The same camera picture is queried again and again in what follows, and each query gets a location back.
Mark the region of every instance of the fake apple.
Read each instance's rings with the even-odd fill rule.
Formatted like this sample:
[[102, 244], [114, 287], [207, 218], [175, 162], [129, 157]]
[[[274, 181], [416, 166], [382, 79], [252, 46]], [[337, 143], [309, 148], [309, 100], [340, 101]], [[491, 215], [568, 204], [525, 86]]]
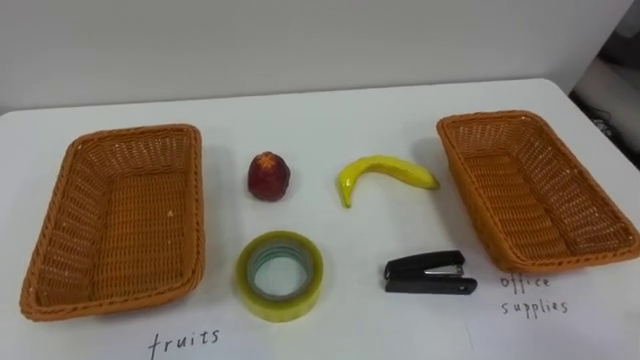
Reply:
[[287, 192], [291, 172], [284, 160], [266, 151], [258, 154], [249, 165], [249, 192], [263, 201], [278, 201]]

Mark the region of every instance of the wicker basket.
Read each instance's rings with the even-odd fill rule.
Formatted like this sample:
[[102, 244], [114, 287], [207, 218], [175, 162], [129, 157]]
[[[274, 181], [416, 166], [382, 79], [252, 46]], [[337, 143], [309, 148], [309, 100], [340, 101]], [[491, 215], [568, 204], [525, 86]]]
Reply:
[[34, 321], [160, 305], [204, 270], [199, 131], [101, 131], [67, 149], [23, 283]]
[[473, 226], [495, 265], [551, 272], [640, 255], [640, 236], [535, 114], [450, 116], [437, 126]]

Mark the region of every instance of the stapler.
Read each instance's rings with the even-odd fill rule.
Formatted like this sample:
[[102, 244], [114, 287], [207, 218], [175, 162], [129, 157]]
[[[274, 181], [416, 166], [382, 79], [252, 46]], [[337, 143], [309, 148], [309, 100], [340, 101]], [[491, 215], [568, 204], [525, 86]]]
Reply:
[[[465, 259], [458, 250], [412, 255], [391, 260], [384, 269], [386, 292], [469, 295], [478, 282], [463, 277]], [[439, 268], [453, 267], [453, 271]]]

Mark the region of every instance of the clear tape roll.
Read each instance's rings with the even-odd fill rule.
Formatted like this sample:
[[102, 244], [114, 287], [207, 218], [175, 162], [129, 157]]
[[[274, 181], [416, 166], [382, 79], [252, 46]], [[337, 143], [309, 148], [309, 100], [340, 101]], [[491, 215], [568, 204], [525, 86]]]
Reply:
[[[255, 284], [262, 265], [287, 257], [298, 262], [306, 281], [286, 295], [273, 295]], [[243, 302], [254, 315], [270, 322], [287, 322], [307, 314], [318, 301], [324, 265], [320, 250], [306, 237], [291, 231], [272, 231], [247, 245], [236, 263], [235, 281]]]

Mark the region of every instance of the toy banana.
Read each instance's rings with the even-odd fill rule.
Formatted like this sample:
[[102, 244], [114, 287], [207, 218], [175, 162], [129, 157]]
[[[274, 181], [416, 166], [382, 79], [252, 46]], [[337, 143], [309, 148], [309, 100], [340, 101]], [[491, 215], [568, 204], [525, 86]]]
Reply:
[[439, 187], [438, 180], [429, 170], [420, 165], [392, 156], [363, 157], [347, 165], [338, 176], [338, 188], [342, 203], [346, 208], [351, 207], [351, 193], [358, 178], [367, 172], [383, 173], [423, 189], [437, 189]]

